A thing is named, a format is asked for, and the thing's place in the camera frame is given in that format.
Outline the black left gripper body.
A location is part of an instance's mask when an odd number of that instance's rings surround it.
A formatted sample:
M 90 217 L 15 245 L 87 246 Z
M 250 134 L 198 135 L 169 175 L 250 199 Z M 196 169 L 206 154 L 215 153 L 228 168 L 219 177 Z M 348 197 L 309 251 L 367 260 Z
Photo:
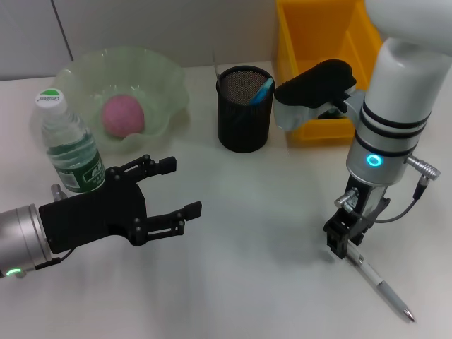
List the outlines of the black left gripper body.
M 138 182 L 146 171 L 113 167 L 103 185 L 88 193 L 39 207 L 53 254 L 60 254 L 108 236 L 120 236 L 134 246 L 145 244 L 145 198 Z

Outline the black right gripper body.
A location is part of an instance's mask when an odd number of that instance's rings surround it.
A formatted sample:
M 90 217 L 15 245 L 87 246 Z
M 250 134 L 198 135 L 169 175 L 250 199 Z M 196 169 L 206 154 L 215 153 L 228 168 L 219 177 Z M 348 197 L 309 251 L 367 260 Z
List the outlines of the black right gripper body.
M 384 197 L 388 187 L 369 186 L 350 175 L 346 190 L 348 191 L 353 188 L 358 190 L 358 196 L 353 198 L 350 203 L 350 205 L 354 208 L 354 211 L 369 218 L 370 220 L 376 220 L 390 201 Z M 335 213 L 335 216 L 338 218 L 339 222 L 347 226 L 353 226 L 357 222 L 360 222 L 365 226 L 372 226 L 374 224 L 363 219 L 358 220 L 357 218 L 351 216 L 351 214 L 345 212 L 342 208 Z

